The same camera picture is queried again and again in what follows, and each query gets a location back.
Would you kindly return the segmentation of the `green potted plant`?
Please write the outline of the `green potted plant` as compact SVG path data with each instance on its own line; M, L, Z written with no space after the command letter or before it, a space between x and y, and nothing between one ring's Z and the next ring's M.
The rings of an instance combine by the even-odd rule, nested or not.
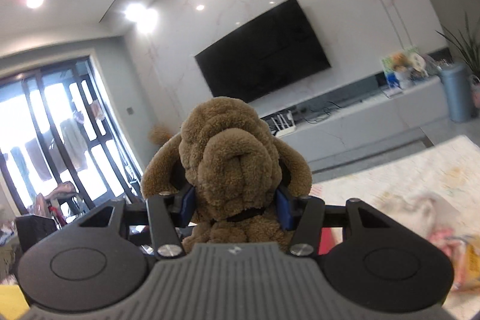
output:
M479 77L479 20L470 23L468 13L464 13L464 27L454 33L445 25L441 25L442 31L437 31L441 37L452 44L460 54L461 60L468 66L471 73Z

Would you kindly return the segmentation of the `pink white crochet pouch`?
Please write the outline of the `pink white crochet pouch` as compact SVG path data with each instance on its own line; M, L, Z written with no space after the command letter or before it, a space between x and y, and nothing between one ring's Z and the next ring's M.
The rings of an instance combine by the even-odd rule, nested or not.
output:
M428 241L440 249L451 261L465 255L466 241L455 235L452 228L441 228L430 234Z

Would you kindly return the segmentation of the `brown plush dog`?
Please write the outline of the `brown plush dog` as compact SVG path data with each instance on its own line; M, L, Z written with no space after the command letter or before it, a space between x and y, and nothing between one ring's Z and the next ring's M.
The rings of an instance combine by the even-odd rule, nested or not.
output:
M282 186L294 197L307 196L312 173L251 106L217 97L194 108L155 154L141 190L148 199L179 193L186 184L194 187L197 207L185 251L196 244L263 242L287 250L294 232L281 226L274 193Z

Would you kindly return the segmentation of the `black wall television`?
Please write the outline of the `black wall television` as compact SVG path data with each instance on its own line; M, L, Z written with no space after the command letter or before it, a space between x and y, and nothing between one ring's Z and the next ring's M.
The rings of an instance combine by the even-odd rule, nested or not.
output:
M195 56L214 97L255 101L331 68L297 0L286 0Z

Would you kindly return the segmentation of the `marble tv console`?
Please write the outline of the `marble tv console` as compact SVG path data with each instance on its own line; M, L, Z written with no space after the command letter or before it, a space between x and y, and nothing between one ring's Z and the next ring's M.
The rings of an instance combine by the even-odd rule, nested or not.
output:
M319 123L298 124L281 140L303 155L311 171L321 172L420 140L421 127L447 117L443 85L435 76L394 97L378 93Z

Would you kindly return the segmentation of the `white wifi router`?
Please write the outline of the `white wifi router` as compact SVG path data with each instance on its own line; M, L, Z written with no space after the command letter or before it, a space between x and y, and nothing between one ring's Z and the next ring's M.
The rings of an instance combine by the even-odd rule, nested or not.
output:
M264 121L268 124L270 132L275 137L283 137L296 130L296 124L290 110L266 116Z

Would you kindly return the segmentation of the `yellow wet wipes pack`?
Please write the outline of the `yellow wet wipes pack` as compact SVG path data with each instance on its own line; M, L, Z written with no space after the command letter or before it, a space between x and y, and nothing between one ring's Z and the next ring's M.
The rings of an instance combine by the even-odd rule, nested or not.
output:
M461 292L479 289L479 236L455 238L451 258L454 266L452 290Z

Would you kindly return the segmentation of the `blue metal trash bin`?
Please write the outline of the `blue metal trash bin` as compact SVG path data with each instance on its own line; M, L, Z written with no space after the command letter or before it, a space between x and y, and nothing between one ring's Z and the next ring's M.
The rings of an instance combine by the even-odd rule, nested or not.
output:
M473 117L473 98L465 63L444 65L439 73L445 91L449 116L455 123L464 123Z

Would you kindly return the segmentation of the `white lace tablecloth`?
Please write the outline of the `white lace tablecloth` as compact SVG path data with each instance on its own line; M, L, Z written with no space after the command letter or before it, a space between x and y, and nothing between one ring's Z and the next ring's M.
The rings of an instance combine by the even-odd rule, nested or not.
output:
M330 205L359 198L441 244L479 234L479 147L457 136L372 169L316 181L313 196Z

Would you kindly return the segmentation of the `small teddy bear figure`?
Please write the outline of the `small teddy bear figure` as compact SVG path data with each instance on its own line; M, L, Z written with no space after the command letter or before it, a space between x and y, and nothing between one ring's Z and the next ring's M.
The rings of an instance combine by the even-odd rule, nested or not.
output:
M394 72L404 72L407 71L409 67L409 62L404 53L396 53L391 55L391 69Z

